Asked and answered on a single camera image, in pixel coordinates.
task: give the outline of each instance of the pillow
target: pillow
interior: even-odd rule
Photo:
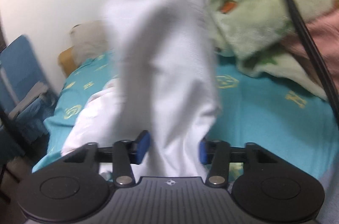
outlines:
[[[76,25],[70,31],[74,45],[72,55],[74,62],[80,66],[87,59],[95,59],[108,50],[105,31],[101,21]]]

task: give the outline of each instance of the black circular cover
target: black circular cover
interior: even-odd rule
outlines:
[[[233,184],[232,196],[247,213],[267,222],[299,223],[314,218],[325,198],[321,184],[303,171],[248,171]]]
[[[18,203],[42,222],[72,222],[95,212],[107,200],[107,182],[86,166],[67,163],[30,174],[19,184]]]

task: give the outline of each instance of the white cloth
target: white cloth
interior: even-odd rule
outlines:
[[[67,138],[63,155],[86,142],[110,146],[144,129],[152,141],[140,176],[201,176],[199,142],[219,112],[215,55],[208,42],[206,0],[109,0],[108,40],[120,86],[91,98]]]

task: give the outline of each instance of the bed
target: bed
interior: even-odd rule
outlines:
[[[47,155],[33,171],[61,157],[60,150],[88,98],[117,76],[113,55],[104,52],[79,67],[74,48],[59,56],[67,78],[54,115],[44,121],[50,133]],[[255,142],[287,160],[330,190],[331,169],[339,151],[339,133],[328,103],[297,83],[263,75],[240,73],[233,57],[218,56],[216,82],[223,112],[208,135],[232,146]],[[239,166],[231,178],[241,174]]]

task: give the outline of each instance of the black cable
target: black cable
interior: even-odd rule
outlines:
[[[328,102],[333,110],[337,125],[339,126],[339,98],[338,91],[332,80],[332,77],[327,69],[327,66],[316,46],[314,40],[309,33],[304,20],[302,19],[299,10],[294,3],[294,0],[286,0],[290,18],[294,24],[295,30],[298,33],[301,44],[310,58],[310,61],[319,77],[319,80],[327,95]]]

